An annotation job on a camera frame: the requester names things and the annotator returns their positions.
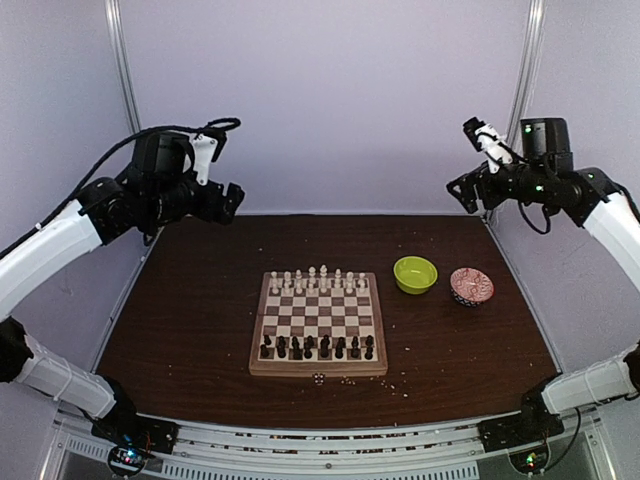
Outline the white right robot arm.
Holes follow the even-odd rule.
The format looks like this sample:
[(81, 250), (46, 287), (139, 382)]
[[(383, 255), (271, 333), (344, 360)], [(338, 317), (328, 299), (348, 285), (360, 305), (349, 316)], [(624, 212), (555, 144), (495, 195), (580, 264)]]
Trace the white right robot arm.
[(623, 324), (639, 290), (639, 212), (627, 189), (596, 167), (486, 160), (446, 190), (469, 214), (508, 202), (561, 217), (558, 246), (546, 240), (526, 253), (515, 244), (522, 234), (506, 237), (559, 371), (523, 394), (518, 413), (482, 422), (482, 435), (530, 442), (560, 433), (575, 408), (638, 398), (638, 334)]

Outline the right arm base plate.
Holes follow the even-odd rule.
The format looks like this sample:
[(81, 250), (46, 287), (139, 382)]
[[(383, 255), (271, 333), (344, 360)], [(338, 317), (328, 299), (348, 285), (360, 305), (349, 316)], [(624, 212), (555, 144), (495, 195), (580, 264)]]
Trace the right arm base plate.
[(533, 418), (523, 413), (481, 421), (478, 432), (486, 452), (513, 449), (564, 432), (558, 416)]

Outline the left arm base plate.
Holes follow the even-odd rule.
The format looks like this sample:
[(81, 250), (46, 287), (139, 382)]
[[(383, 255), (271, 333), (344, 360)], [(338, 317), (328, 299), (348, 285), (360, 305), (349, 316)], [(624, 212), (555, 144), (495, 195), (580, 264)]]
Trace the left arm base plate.
[(118, 430), (103, 419), (91, 419), (91, 434), (123, 447), (148, 454), (171, 454), (179, 433), (175, 422), (138, 416), (131, 428)]

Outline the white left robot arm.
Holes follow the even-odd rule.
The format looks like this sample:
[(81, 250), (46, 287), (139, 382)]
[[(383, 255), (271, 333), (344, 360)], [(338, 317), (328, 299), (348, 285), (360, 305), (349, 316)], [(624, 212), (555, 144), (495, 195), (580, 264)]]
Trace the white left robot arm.
[(237, 184), (198, 181), (192, 174), (181, 174), (161, 187), (146, 188), (119, 175), (81, 188), (50, 223), (1, 259), (2, 382), (22, 383), (71, 403), (121, 443), (137, 442), (144, 424), (121, 385), (49, 351), (12, 313), (69, 264), (129, 230), (152, 236), (188, 216), (228, 225), (244, 197)]

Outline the dark knight chess piece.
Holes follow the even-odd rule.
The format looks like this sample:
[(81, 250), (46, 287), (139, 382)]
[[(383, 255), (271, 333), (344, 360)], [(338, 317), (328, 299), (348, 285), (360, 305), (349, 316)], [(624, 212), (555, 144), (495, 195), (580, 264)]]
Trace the dark knight chess piece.
[(351, 341), (351, 348), (349, 350), (349, 358), (357, 360), (361, 357), (360, 337), (354, 336)]

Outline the dark queen chess piece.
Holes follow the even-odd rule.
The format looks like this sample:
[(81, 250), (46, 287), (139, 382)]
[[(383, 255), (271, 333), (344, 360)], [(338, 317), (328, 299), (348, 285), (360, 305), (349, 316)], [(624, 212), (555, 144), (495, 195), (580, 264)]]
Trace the dark queen chess piece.
[(331, 359), (331, 338), (329, 335), (324, 335), (319, 343), (319, 358), (321, 360)]

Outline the dark king chess piece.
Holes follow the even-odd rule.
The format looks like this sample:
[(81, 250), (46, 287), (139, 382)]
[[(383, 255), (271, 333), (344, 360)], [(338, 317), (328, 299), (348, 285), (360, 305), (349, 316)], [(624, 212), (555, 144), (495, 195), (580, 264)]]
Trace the dark king chess piece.
[(336, 359), (342, 359), (344, 356), (344, 348), (346, 345), (346, 340), (344, 337), (339, 337), (336, 345), (335, 345), (335, 351), (334, 351), (334, 357)]

